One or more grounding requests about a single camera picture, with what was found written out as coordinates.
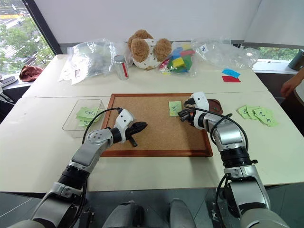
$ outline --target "stuffed toy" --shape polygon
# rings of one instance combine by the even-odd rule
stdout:
[[[128,41],[134,64],[141,69],[157,67],[171,53],[171,42],[167,39],[156,41],[146,30],[138,30]]]

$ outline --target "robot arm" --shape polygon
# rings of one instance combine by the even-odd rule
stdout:
[[[142,131],[147,123],[137,122],[133,115],[123,109],[113,129],[106,128],[91,132],[84,144],[77,150],[58,182],[44,196],[32,218],[11,226],[11,228],[67,228],[73,225],[85,202],[86,183],[100,155],[114,143],[130,140],[136,146],[132,135]]]
[[[203,92],[192,94],[185,102],[187,109],[179,112],[182,121],[198,129],[205,129],[214,138],[224,165],[227,180],[224,194],[230,213],[240,218],[241,227],[287,228],[288,225],[274,212],[270,211],[270,200],[258,175],[254,163],[247,152],[247,140],[244,140],[237,123],[209,112],[209,104]]]

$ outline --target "cork board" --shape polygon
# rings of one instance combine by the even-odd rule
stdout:
[[[136,121],[145,121],[148,126],[133,135],[137,147],[127,141],[116,143],[102,157],[152,157],[152,156],[212,156],[205,130],[198,130],[178,116],[169,116],[169,101],[182,104],[191,94],[112,94],[108,108],[121,107],[130,111]],[[217,100],[208,100],[209,109],[223,113]],[[103,128],[113,128],[117,111],[107,112]]]

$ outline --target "window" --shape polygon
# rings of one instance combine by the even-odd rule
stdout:
[[[279,47],[251,47],[261,52],[260,58],[262,59],[275,59],[291,61],[299,52],[299,49],[288,49]]]
[[[0,74],[19,73],[24,65],[45,68],[54,53],[21,0],[0,1]]]

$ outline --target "clear plastic container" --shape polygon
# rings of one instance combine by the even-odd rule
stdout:
[[[79,120],[76,119],[76,114],[82,107],[87,108],[99,108],[99,110],[104,110],[104,104],[101,100],[98,99],[79,99],[73,110],[71,111],[70,115],[66,119],[65,124],[62,126],[62,129],[66,132],[68,132],[73,138],[82,138],[84,136],[84,133],[86,131],[87,126],[79,127]],[[94,130],[101,129],[102,122],[104,120],[104,114],[101,115],[99,120],[92,124],[90,127],[88,133]]]

